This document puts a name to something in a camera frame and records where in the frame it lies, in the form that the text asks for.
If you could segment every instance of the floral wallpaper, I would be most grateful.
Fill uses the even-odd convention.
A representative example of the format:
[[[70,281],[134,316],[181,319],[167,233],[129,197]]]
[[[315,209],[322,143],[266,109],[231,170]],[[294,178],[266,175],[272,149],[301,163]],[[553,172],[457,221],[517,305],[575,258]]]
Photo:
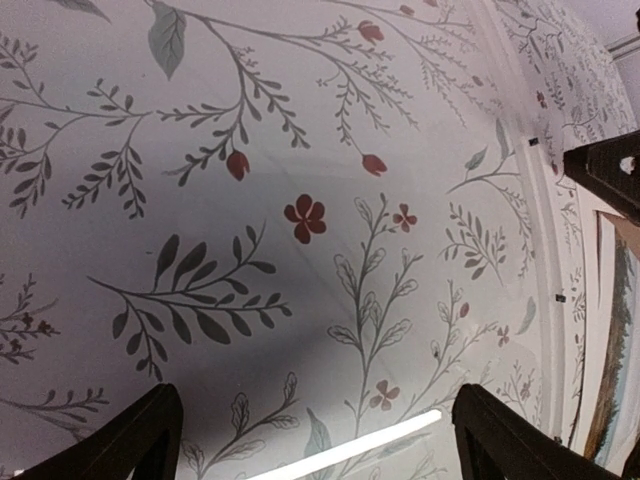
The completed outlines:
[[[250,478],[448,411],[465,382],[547,430],[549,212],[531,208],[489,68],[496,29],[546,125],[577,410],[581,232],[561,152],[633,120],[561,5],[485,3],[500,22],[466,0],[7,2],[0,478],[157,382],[185,406],[180,479]],[[427,430],[312,477],[459,478],[450,422]]]

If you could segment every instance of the red flower bud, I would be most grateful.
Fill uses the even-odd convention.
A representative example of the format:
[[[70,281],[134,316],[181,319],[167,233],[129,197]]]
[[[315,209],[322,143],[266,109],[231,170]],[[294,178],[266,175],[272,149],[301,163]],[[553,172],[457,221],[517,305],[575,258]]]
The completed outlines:
[[[358,30],[360,31],[360,35],[362,38],[367,40],[368,42],[376,44],[376,40],[382,41],[384,40],[384,35],[380,31],[380,27],[375,25],[371,20],[363,20],[358,25]]]
[[[400,11],[405,15],[409,15],[410,17],[413,17],[413,14],[416,13],[415,10],[408,5],[402,5],[400,7]]]
[[[464,318],[469,315],[469,304],[465,303],[460,307],[460,318]]]
[[[362,166],[367,172],[376,177],[379,177],[381,173],[387,171],[387,166],[376,155],[363,155]]]
[[[229,158],[227,158],[227,169],[233,175],[233,178],[240,181],[244,178],[244,174],[251,171],[249,160],[244,153],[234,150]]]

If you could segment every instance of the fluorescent light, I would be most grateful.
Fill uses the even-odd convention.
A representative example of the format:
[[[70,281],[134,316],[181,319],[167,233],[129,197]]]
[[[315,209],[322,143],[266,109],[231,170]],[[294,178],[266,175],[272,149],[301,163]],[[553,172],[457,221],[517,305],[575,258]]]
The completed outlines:
[[[441,418],[442,412],[439,410],[430,410],[427,413],[410,418],[397,425],[364,435],[350,442],[299,460],[291,465],[285,465],[284,467],[251,477],[249,480],[295,480],[296,478],[304,477],[323,468],[335,465],[336,463],[344,462],[356,455],[363,454],[374,448],[406,437],[437,422]]]

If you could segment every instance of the sprig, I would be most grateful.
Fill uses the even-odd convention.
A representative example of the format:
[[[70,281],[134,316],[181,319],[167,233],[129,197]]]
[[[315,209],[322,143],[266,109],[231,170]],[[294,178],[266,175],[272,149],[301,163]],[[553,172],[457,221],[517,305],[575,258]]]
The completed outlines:
[[[268,296],[252,294],[250,288],[237,276],[239,272],[255,272],[273,275],[275,265],[254,258],[264,235],[251,226],[246,227],[245,250],[240,237],[232,242],[234,266],[222,274],[217,274],[217,260],[207,259],[207,244],[201,242],[191,248],[178,262],[180,237],[172,235],[162,247],[156,261],[156,274],[153,288],[149,292],[131,292],[90,278],[96,284],[117,293],[125,303],[124,312],[113,320],[113,337],[118,339],[127,329],[132,332],[126,345],[128,355],[136,355],[142,350],[136,370],[146,370],[162,380],[162,371],[157,359],[168,362],[168,353],[159,334],[166,330],[166,324],[186,344],[192,343],[192,327],[199,330],[210,340],[227,345],[231,343],[228,327],[221,322],[227,317],[233,329],[243,336],[250,337],[253,327],[250,318],[257,318],[267,328],[275,328],[273,315],[276,312],[290,317],[292,315],[282,295],[278,292]],[[163,278],[173,269],[170,287],[161,289]],[[170,321],[161,320],[154,310],[163,310]]]

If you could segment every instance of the red flower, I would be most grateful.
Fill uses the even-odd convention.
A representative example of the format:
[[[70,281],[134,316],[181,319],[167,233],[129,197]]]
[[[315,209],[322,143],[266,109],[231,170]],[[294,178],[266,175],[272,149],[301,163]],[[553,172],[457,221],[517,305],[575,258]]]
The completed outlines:
[[[547,102],[544,98],[544,93],[542,92],[537,92],[537,98],[538,98],[538,103],[540,103],[540,106],[542,108],[547,108]]]
[[[382,410],[385,412],[387,410],[391,410],[391,400],[398,398],[398,395],[400,395],[400,388],[395,387],[391,390],[387,390],[389,388],[389,382],[387,380],[378,382],[376,388],[380,392],[380,395],[371,397],[371,400],[369,400],[369,406],[371,408],[376,408],[378,405],[382,404]]]
[[[405,15],[409,15],[410,17],[413,17],[413,14],[416,13],[416,11],[408,5],[402,5],[400,7],[400,11]]]
[[[411,226],[418,223],[418,217],[409,215],[409,205],[406,203],[400,204],[400,212],[402,213],[395,213],[393,215],[393,223],[400,225],[403,232],[409,233]]]
[[[460,307],[460,318],[464,318],[469,314],[469,304],[465,303]]]
[[[229,155],[229,158],[227,158],[227,170],[233,175],[233,178],[238,181],[242,180],[245,172],[249,173],[251,171],[247,156],[242,152],[234,150],[231,155]]]
[[[499,347],[502,347],[503,345],[509,343],[509,325],[504,327],[504,330],[502,329],[502,327],[500,327],[498,329],[498,336],[500,337],[500,340],[498,340]]]
[[[322,220],[324,217],[324,205],[314,202],[307,194],[300,195],[296,200],[296,206],[287,205],[284,209],[287,220],[297,223],[293,235],[300,243],[307,245],[311,242],[312,233],[324,233],[327,225]]]
[[[358,30],[360,31],[360,35],[366,41],[376,44],[376,40],[379,42],[384,40],[384,35],[380,31],[380,27],[375,25],[371,20],[363,20],[358,25]]]
[[[387,171],[387,166],[376,155],[363,155],[362,166],[367,172],[376,177],[379,177],[381,173]]]

